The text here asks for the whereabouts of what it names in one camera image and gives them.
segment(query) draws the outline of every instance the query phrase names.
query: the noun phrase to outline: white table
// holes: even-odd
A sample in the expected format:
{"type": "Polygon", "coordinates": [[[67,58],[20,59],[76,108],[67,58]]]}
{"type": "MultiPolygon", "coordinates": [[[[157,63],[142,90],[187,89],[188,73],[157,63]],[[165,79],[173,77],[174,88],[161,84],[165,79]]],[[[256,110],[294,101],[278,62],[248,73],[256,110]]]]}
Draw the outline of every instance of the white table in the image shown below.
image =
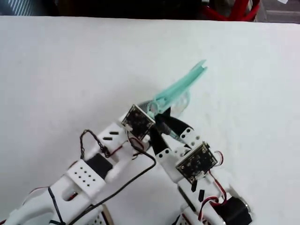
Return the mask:
{"type": "MultiPolygon", "coordinates": [[[[85,128],[100,132],[207,59],[181,119],[224,152],[253,224],[298,223],[299,39],[293,24],[0,17],[0,218],[79,158],[85,128]]],[[[101,198],[149,164],[140,157],[101,198]]],[[[182,202],[157,166],[107,206],[116,225],[166,225],[182,202]]]]}

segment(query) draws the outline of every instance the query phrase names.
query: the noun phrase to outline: black wire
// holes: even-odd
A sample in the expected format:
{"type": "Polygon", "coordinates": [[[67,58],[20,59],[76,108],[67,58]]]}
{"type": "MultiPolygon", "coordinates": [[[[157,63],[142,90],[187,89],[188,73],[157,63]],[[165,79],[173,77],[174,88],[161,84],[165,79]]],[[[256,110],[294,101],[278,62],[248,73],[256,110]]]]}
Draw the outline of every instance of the black wire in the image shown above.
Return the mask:
{"type": "Polygon", "coordinates": [[[55,210],[56,210],[56,213],[57,213],[57,216],[58,218],[60,219],[60,224],[61,225],[65,225],[66,223],[62,220],[61,218],[61,214],[60,214],[60,210],[58,209],[58,206],[57,206],[57,203],[56,203],[56,200],[55,200],[55,196],[51,190],[50,187],[48,187],[48,191],[49,191],[49,194],[50,194],[50,197],[52,198],[52,201],[53,201],[53,205],[55,207],[55,210]]]}
{"type": "Polygon", "coordinates": [[[137,150],[138,152],[140,152],[141,154],[149,157],[150,159],[153,160],[153,164],[151,166],[149,166],[147,169],[143,170],[142,172],[140,172],[138,175],[136,175],[134,178],[132,178],[131,180],[129,180],[126,184],[124,184],[119,190],[117,190],[115,193],[113,193],[112,195],[108,196],[107,198],[103,199],[102,201],[100,201],[99,203],[87,208],[85,211],[83,211],[81,214],[79,214],[75,219],[73,219],[71,221],[71,223],[69,223],[68,225],[73,225],[74,223],[76,223],[81,217],[83,217],[84,215],[86,215],[87,213],[89,213],[90,211],[92,211],[93,209],[97,208],[99,205],[102,205],[103,203],[105,203],[106,201],[110,200],[111,198],[115,197],[119,192],[121,192],[124,188],[126,188],[130,183],[132,183],[133,181],[135,181],[137,178],[139,178],[140,176],[142,176],[143,174],[145,174],[147,171],[149,171],[150,169],[152,169],[153,167],[155,167],[156,165],[156,160],[155,158],[150,155],[149,153],[143,151],[142,149],[136,147],[135,150],[137,150]]]}
{"type": "Polygon", "coordinates": [[[100,140],[97,138],[97,136],[91,131],[91,130],[84,130],[83,133],[80,135],[80,150],[81,150],[81,155],[80,155],[80,159],[84,159],[84,153],[85,153],[85,148],[83,147],[83,136],[86,134],[86,133],[90,133],[93,138],[96,140],[97,144],[99,145],[101,151],[105,154],[105,156],[107,154],[109,154],[109,151],[108,151],[108,148],[105,147],[101,142],[100,140]]]}

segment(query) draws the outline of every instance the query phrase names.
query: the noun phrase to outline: mint green clip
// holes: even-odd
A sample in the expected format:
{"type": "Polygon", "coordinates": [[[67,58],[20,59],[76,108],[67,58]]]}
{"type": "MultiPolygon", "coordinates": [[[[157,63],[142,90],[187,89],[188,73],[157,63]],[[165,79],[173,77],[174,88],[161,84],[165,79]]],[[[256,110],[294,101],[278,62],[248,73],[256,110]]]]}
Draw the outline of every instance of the mint green clip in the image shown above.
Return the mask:
{"type": "Polygon", "coordinates": [[[207,70],[207,67],[202,66],[205,62],[206,60],[198,62],[183,78],[157,94],[148,103],[147,114],[154,118],[158,113],[163,113],[172,106],[177,109],[177,111],[172,109],[172,113],[179,116],[189,104],[189,88],[207,70]]]}

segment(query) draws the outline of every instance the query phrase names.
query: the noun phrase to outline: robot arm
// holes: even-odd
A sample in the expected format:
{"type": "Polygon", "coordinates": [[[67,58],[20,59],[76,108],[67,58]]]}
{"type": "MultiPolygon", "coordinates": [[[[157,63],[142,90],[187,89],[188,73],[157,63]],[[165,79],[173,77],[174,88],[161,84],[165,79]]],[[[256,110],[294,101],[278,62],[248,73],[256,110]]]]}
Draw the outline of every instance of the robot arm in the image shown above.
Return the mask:
{"type": "Polygon", "coordinates": [[[202,142],[188,124],[176,118],[158,114],[155,120],[134,105],[121,123],[112,123],[97,135],[97,142],[105,146],[105,151],[103,147],[100,146],[101,152],[99,146],[95,146],[86,155],[83,154],[82,159],[73,164],[50,189],[11,213],[5,225],[22,225],[46,212],[53,214],[50,224],[90,224],[95,218],[103,219],[103,224],[113,224],[111,219],[107,219],[110,216],[104,213],[105,206],[102,204],[110,197],[91,205],[106,183],[121,175],[135,150],[147,149],[150,143],[156,160],[178,185],[186,200],[175,225],[184,224],[182,222],[193,225],[248,225],[252,221],[249,206],[229,181],[229,174],[213,168],[218,161],[209,145],[202,142]],[[165,129],[159,130],[162,122],[185,143],[184,146],[170,149],[161,136],[165,129]],[[146,134],[150,135],[150,142],[141,142],[146,134]],[[133,140],[140,148],[134,146],[133,140]]]}

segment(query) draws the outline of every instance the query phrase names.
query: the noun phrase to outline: circuit board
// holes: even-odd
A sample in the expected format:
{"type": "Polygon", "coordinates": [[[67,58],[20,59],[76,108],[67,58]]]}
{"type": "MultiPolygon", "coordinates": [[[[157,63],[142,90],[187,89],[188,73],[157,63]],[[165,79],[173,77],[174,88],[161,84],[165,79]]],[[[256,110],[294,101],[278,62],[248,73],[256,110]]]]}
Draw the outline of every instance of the circuit board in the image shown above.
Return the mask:
{"type": "Polygon", "coordinates": [[[209,150],[207,143],[202,143],[188,153],[188,156],[178,163],[176,169],[192,184],[196,177],[210,170],[218,161],[209,150]]]}
{"type": "Polygon", "coordinates": [[[122,121],[122,125],[140,141],[154,124],[155,121],[136,105],[131,107],[122,121]]]}

